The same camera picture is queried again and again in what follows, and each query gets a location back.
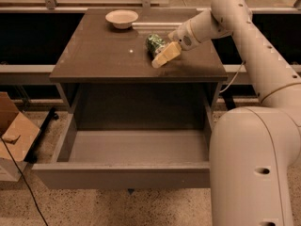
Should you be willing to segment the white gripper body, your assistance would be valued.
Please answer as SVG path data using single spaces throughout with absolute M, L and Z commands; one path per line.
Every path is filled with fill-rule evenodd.
M 200 45 L 200 42 L 196 39 L 192 27 L 191 21 L 188 20 L 185 23 L 181 24 L 176 32 L 176 42 L 181 46 L 184 51 L 192 50 Z

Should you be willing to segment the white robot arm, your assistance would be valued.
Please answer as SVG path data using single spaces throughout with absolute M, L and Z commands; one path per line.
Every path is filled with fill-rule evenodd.
M 293 226 L 287 170 L 301 153 L 301 77 L 252 22 L 245 0 L 213 0 L 156 50 L 159 68 L 231 36 L 259 99 L 225 113 L 211 134 L 213 226 Z

